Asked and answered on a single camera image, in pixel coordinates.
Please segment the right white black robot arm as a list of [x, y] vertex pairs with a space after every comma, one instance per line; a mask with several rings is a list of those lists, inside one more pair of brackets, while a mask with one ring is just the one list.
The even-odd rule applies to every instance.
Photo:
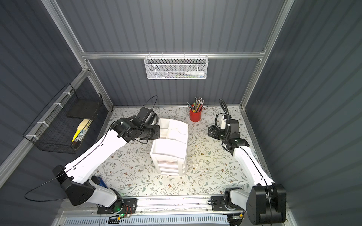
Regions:
[[287, 197], [284, 186], [275, 184], [266, 174], [253, 156], [249, 143], [240, 138], [235, 129], [231, 124], [226, 124], [224, 129], [212, 125], [208, 128], [208, 135], [222, 141], [222, 148], [241, 165], [251, 190], [247, 193], [242, 188], [228, 188], [222, 199], [212, 197], [213, 209], [245, 210], [253, 225], [284, 223]]

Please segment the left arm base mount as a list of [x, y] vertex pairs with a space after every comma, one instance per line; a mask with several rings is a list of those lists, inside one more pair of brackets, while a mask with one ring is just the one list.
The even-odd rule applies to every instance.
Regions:
[[137, 208], [138, 199], [125, 198], [122, 201], [116, 200], [110, 207], [98, 205], [97, 214], [134, 214]]

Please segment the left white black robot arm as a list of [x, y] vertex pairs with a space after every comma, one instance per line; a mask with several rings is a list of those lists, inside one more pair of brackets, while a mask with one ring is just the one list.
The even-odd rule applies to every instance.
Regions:
[[77, 159], [66, 166], [55, 167], [53, 174], [73, 206], [88, 202], [106, 208], [120, 208], [123, 204], [120, 194], [115, 189], [105, 188], [90, 181], [91, 174], [130, 141], [139, 139], [146, 144], [148, 140], [159, 138], [160, 126], [157, 123], [134, 124], [130, 118], [121, 118], [113, 122], [108, 132]]

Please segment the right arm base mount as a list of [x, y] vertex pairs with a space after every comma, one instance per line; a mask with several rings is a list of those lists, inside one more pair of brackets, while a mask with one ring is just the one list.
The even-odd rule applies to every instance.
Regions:
[[210, 200], [207, 202], [212, 207], [213, 211], [245, 211], [245, 207], [240, 207], [231, 202], [230, 197], [228, 196], [211, 196]]

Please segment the white plastic drawer organizer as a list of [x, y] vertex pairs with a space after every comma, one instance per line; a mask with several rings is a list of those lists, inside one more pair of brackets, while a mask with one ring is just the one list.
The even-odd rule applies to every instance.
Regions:
[[153, 141], [150, 156], [158, 174], [183, 177], [188, 154], [188, 124], [161, 118], [160, 138]]

